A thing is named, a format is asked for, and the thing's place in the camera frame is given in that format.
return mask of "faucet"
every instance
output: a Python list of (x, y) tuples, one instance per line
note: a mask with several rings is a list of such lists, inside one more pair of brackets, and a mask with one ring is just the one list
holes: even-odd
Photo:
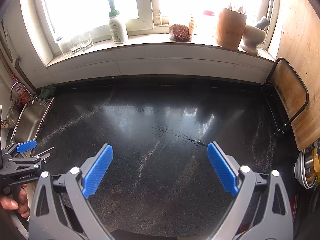
[(15, 82), (15, 83), (12, 85), (11, 89), (10, 89), (10, 94), (9, 94), (9, 96), (10, 96), (10, 102), (13, 101), (13, 100), (12, 100), (12, 90), (13, 90), (13, 88), (14, 88), (16, 85), (18, 85), (18, 84), (21, 84), (21, 85), (24, 87), (24, 89), (30, 94), (29, 100), (32, 100), (32, 103), (34, 102), (34, 100), (38, 100), (37, 95), (34, 95), (34, 96), (33, 96), (33, 95), (31, 94), (31, 92), (26, 88), (26, 86), (25, 86), (21, 81), (18, 81), (18, 82)]

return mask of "yellow object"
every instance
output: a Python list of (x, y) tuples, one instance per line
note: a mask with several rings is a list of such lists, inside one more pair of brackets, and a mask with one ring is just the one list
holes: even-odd
[(320, 163), (319, 163), (318, 152), (316, 148), (312, 150), (312, 160), (313, 160), (313, 169), (315, 171), (315, 174), (318, 175), (320, 172)]
[(313, 178), (315, 177), (315, 174), (312, 174), (312, 176), (310, 178), (306, 178), (307, 182), (313, 181)]

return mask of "glass jar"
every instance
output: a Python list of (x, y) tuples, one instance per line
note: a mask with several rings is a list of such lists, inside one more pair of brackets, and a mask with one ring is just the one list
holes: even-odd
[(201, 36), (214, 36), (216, 17), (213, 11), (204, 10), (197, 18), (196, 32)]
[(57, 38), (57, 44), (62, 52), (62, 54), (67, 57), (69, 56), (70, 54), (72, 54), (72, 49), (71, 49), (71, 46), (69, 44), (69, 41), (68, 39), (64, 38), (64, 37), (58, 37)]
[(85, 51), (93, 46), (93, 42), (88, 31), (80, 34), (80, 48)]
[(195, 22), (193, 13), (188, 10), (172, 10), (169, 13), (169, 37), (177, 42), (192, 41)]
[(69, 44), (73, 54), (80, 51), (80, 35), (76, 34), (73, 37), (71, 37), (69, 40)]

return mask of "blue gripper pad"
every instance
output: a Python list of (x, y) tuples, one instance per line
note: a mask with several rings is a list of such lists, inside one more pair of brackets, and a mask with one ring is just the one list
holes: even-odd
[(24, 153), (27, 152), (29, 150), (32, 150), (34, 148), (36, 148), (37, 146), (37, 142), (35, 140), (31, 140), (25, 143), (21, 143), (18, 145), (17, 147), (17, 152), (18, 153)]
[(213, 143), (209, 143), (207, 154), (225, 191), (231, 193), (231, 195), (235, 197), (239, 192), (236, 175)]
[(107, 145), (94, 162), (83, 180), (82, 194), (85, 199), (94, 195), (113, 158), (111, 145)]

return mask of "windowsill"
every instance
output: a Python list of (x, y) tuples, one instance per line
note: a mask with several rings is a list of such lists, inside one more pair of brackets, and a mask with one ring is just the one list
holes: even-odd
[[(201, 35), (193, 35), (193, 39), (190, 42), (175, 42), (169, 39), (169, 35), (167, 33), (162, 33), (162, 34), (146, 34), (146, 35), (137, 35), (137, 36), (130, 36), (129, 41), (126, 43), (122, 44), (116, 44), (112, 40), (107, 40), (107, 41), (100, 41), (97, 43), (94, 43), (94, 45), (87, 49), (86, 51), (79, 51), (76, 54), (72, 54), (70, 56), (64, 57), (62, 54), (54, 57), (47, 65), (47, 67), (55, 65), (63, 60), (67, 60), (69, 58), (77, 57), (79, 55), (87, 54), (90, 52), (98, 51), (98, 50), (103, 50), (103, 49), (112, 49), (120, 46), (131, 46), (131, 45), (138, 45), (138, 44), (151, 44), (151, 43), (179, 43), (181, 45), (204, 45), (204, 46), (212, 46), (217, 49), (223, 49), (223, 50), (229, 50), (226, 48), (221, 47), (215, 42), (214, 37), (203, 37)], [(258, 48), (259, 53), (257, 55), (250, 54), (243, 49), (238, 48), (236, 52), (238, 53), (243, 53), (247, 54), (253, 57), (258, 57), (258, 58), (263, 58), (266, 59), (270, 62), (274, 62), (275, 59), (264, 49)]]

